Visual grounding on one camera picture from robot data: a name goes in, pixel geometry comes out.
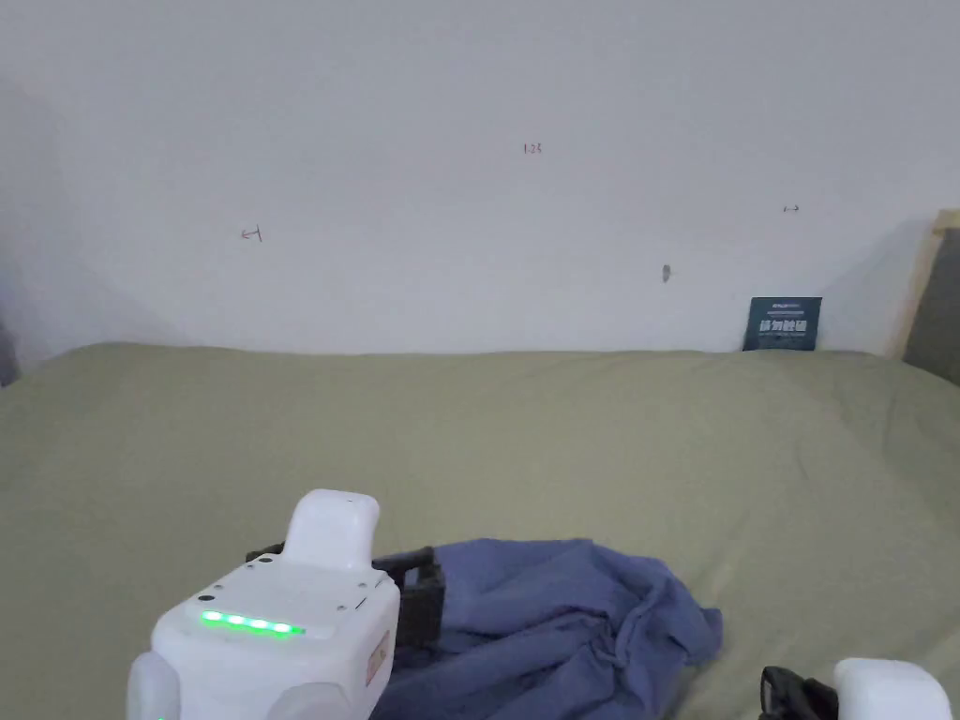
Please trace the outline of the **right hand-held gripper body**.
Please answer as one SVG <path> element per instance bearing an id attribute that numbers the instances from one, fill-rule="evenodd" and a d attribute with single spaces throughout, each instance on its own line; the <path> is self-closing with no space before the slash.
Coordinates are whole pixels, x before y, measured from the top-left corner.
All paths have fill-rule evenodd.
<path id="1" fill-rule="evenodd" d="M 833 669 L 840 719 L 951 720 L 951 702 L 924 668 L 892 659 L 846 658 Z"/>

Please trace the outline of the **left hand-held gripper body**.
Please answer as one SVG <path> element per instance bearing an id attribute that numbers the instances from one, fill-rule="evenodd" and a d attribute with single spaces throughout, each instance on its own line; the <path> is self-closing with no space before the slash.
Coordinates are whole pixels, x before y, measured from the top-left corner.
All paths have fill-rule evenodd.
<path id="1" fill-rule="evenodd" d="M 298 502 L 282 543 L 163 614 L 127 680 L 129 719 L 367 719 L 392 675 L 401 566 L 375 558 L 381 508 L 328 489 Z"/>

